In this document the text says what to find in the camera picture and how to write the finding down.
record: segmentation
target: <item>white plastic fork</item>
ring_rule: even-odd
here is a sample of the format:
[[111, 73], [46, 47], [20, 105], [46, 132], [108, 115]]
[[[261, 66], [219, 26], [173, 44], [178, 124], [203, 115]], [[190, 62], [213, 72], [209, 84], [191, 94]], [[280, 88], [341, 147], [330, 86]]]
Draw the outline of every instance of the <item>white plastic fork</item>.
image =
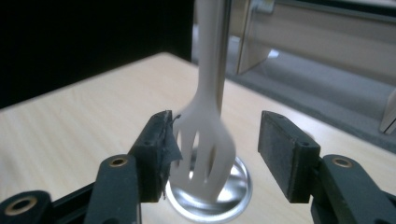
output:
[[196, 4], [198, 88], [174, 123], [183, 160], [172, 164], [169, 181], [195, 199], [215, 202], [235, 161], [233, 139], [220, 120], [231, 5], [229, 0], [197, 0]]

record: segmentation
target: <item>fork handle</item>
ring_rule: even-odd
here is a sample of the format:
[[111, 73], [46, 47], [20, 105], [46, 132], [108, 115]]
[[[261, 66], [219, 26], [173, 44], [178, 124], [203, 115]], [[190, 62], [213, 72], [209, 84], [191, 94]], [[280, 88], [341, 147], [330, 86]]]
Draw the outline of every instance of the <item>fork handle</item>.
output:
[[197, 97], [221, 111], [231, 0], [197, 0], [199, 81]]

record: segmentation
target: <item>light wood surface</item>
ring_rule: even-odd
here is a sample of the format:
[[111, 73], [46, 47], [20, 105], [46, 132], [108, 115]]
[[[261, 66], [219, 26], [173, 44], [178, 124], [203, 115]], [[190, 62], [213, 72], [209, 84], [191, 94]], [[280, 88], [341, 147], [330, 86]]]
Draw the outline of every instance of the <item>light wood surface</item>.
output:
[[[43, 189], [52, 200], [90, 184], [100, 162], [127, 153], [150, 116], [178, 111], [197, 86], [196, 66], [159, 54], [0, 111], [0, 201]], [[289, 204], [257, 152], [262, 110], [291, 119], [314, 136], [321, 156], [358, 161], [377, 185], [396, 194], [396, 155], [230, 81], [222, 118], [247, 165], [253, 196], [231, 223], [312, 223], [309, 204]], [[189, 223], [168, 201], [142, 204], [143, 223]]]

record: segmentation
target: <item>round metal plate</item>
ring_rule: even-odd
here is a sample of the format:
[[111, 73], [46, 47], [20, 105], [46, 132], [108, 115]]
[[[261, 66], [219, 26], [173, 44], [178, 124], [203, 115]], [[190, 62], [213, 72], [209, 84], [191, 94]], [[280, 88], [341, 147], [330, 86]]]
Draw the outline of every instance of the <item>round metal plate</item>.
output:
[[196, 200], [170, 183], [166, 186], [168, 201], [183, 217], [204, 223], [224, 223], [237, 217], [248, 206], [251, 194], [250, 175], [245, 164], [237, 157], [215, 203]]

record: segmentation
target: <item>silver metal dish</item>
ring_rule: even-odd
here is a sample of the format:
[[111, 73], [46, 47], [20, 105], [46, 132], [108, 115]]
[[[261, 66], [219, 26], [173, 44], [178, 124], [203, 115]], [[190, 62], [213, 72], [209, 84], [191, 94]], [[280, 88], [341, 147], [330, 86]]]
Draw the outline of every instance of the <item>silver metal dish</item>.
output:
[[250, 175], [245, 164], [237, 157], [215, 203], [203, 203], [170, 183], [166, 186], [168, 201], [183, 217], [204, 223], [224, 223], [237, 217], [248, 206], [251, 194]]

